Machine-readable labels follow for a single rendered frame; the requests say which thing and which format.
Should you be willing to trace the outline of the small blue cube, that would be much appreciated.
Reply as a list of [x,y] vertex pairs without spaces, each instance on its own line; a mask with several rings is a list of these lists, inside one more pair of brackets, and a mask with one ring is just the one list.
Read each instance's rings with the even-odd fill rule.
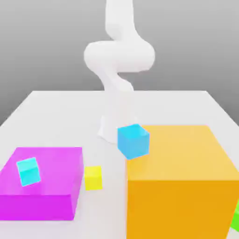
[[139,124],[117,129],[117,146],[128,159],[149,154],[150,133]]

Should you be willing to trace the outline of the small yellow cube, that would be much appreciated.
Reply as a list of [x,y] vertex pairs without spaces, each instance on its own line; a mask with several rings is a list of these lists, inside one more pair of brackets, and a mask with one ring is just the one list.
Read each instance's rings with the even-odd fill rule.
[[84,168],[84,182],[86,190],[101,190],[102,170],[100,166],[86,166]]

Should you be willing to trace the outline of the small cyan cube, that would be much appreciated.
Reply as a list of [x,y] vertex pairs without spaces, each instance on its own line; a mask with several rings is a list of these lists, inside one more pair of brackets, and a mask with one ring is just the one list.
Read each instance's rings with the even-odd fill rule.
[[22,187],[41,181],[39,167],[35,157],[16,162]]

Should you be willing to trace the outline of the small green cube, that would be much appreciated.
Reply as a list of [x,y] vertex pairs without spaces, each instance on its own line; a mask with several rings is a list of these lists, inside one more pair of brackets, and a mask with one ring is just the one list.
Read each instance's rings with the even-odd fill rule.
[[231,222],[231,228],[239,232],[239,201],[237,203],[234,216]]

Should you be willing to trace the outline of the large orange box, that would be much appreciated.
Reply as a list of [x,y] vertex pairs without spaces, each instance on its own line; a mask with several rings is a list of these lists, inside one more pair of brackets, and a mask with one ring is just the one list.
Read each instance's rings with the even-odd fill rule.
[[239,171],[208,126],[145,126],[149,154],[127,161],[127,239],[226,239]]

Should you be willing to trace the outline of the large magenta box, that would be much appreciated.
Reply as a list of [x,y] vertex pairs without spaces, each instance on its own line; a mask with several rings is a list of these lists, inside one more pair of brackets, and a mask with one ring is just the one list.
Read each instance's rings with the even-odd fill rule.
[[[41,180],[22,186],[16,163],[32,157]],[[17,147],[0,170],[0,220],[73,220],[83,174],[81,147]]]

